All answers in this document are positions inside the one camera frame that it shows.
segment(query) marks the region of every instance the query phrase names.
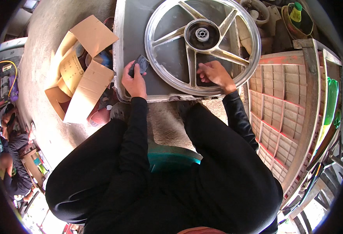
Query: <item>cap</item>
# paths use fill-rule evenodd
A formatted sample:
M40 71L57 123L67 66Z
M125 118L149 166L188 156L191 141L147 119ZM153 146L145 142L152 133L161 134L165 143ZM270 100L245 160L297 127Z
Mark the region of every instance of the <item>cap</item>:
M299 2L295 2L295 8L298 11L302 11L303 10L303 7L301 6L301 4Z

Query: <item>wheel hub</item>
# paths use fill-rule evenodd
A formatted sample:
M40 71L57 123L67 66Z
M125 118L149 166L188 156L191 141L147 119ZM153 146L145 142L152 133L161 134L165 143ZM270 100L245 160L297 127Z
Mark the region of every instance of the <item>wheel hub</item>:
M207 19L191 21L184 30L186 43L196 50L208 50L219 43L220 32L215 23Z

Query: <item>right hand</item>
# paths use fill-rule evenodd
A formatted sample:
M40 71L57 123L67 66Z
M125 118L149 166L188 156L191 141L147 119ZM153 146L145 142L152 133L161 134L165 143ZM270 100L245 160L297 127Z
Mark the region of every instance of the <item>right hand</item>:
M236 91L236 85L226 69L218 61L211 61L207 63L199 63L197 74L200 75L201 81L208 83L213 82L219 85L225 94L230 94Z
M130 70L134 62L135 60L131 61L123 69L122 84L132 97L142 97L147 100L146 82L144 81L143 77L140 74L139 64L137 63L134 66L134 78L132 78L128 74L128 71Z

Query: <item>concrete floor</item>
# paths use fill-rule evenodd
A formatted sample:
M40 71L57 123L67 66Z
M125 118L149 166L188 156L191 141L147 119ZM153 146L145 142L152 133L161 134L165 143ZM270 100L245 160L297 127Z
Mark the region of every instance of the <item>concrete floor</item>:
M41 1L31 16L29 38L19 66L17 106L21 122L28 127L31 121L35 122L35 141L52 168L97 129L88 124L65 124L55 113L44 93L51 58L70 28L92 14L104 21L114 12L115 0L50 0ZM204 104L226 122L220 100L204 101ZM193 149L175 104L153 103L149 109L148 121L156 143Z

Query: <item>green bottle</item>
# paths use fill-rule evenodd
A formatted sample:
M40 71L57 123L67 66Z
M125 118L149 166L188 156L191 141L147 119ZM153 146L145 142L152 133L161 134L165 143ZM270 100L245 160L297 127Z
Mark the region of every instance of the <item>green bottle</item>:
M295 2L293 10L290 14L291 22L295 27L300 28L301 26L301 11L303 10L303 7L300 3Z

